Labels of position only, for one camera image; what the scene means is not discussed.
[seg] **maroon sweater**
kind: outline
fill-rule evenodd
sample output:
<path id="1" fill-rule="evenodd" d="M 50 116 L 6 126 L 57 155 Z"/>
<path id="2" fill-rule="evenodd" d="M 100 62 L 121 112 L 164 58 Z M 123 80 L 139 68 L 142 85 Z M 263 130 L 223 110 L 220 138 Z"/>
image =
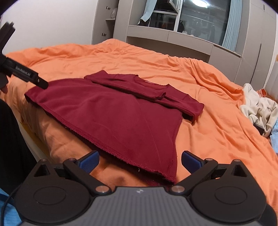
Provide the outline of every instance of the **maroon sweater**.
<path id="1" fill-rule="evenodd" d="M 52 81 L 46 90 L 34 87 L 25 96 L 102 150 L 171 182 L 182 116 L 194 121 L 204 108 L 169 84 L 105 71 Z"/>

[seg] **person's leg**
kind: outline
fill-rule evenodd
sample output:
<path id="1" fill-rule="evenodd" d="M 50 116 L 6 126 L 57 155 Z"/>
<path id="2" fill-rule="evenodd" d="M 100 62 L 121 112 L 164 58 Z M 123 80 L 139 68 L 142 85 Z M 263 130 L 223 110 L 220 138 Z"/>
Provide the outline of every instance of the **person's leg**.
<path id="1" fill-rule="evenodd" d="M 11 108 L 0 100 L 0 188 L 11 193 L 35 164 Z"/>

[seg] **metal screw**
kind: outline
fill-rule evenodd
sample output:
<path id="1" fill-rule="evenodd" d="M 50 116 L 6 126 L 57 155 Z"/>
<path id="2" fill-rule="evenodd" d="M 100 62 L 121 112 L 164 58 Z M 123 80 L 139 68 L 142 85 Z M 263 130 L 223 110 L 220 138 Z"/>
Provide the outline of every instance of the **metal screw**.
<path id="1" fill-rule="evenodd" d="M 171 190 L 175 193 L 182 193 L 185 191 L 185 188 L 183 186 L 176 185 L 176 186 L 171 187 Z"/>
<path id="2" fill-rule="evenodd" d="M 109 187 L 107 187 L 105 185 L 97 186 L 96 191 L 99 193 L 106 193 L 109 191 Z"/>

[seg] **bed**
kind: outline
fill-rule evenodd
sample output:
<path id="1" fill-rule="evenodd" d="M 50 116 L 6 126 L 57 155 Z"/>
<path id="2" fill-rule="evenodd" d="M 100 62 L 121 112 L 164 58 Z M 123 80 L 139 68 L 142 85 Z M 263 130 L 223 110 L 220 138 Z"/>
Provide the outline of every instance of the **bed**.
<path id="1" fill-rule="evenodd" d="M 184 119 L 179 128 L 176 138 L 177 181 L 189 175 L 181 164 L 184 150 L 203 159 L 214 158 L 219 163 L 241 159 L 263 189 L 267 202 L 278 213 L 278 157 L 269 141 L 240 112 L 239 106 L 245 101 L 242 87 L 230 82 L 213 66 L 196 59 L 170 57 L 115 39 L 97 45 L 31 48 L 8 56 L 37 71 L 47 81 L 83 78 L 105 70 L 111 74 L 138 74 L 150 82 L 169 83 L 189 94 L 205 107 L 195 122 Z M 44 152 L 49 151 L 49 159 L 56 163 L 89 153 L 89 146 L 41 108 L 26 101 L 24 94 L 33 86 L 12 77 L 8 94 L 1 93 L 22 130 L 26 131 L 26 137 L 34 140 L 31 136 L 35 134 L 35 146 L 38 147 L 38 143 L 45 146 Z M 101 154 L 100 163 L 91 174 L 112 189 L 115 186 L 147 186 L 150 183 L 144 177 L 152 178 L 152 175 L 146 175 L 140 169 L 134 170 L 104 154 Z"/>

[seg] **finger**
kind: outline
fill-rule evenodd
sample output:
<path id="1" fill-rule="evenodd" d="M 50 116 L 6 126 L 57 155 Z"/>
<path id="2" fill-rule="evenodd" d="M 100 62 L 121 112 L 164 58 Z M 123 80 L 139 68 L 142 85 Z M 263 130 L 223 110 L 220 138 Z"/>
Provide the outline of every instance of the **finger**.
<path id="1" fill-rule="evenodd" d="M 3 88 L 1 88 L 1 91 L 5 94 L 8 93 L 8 87 L 4 86 Z"/>

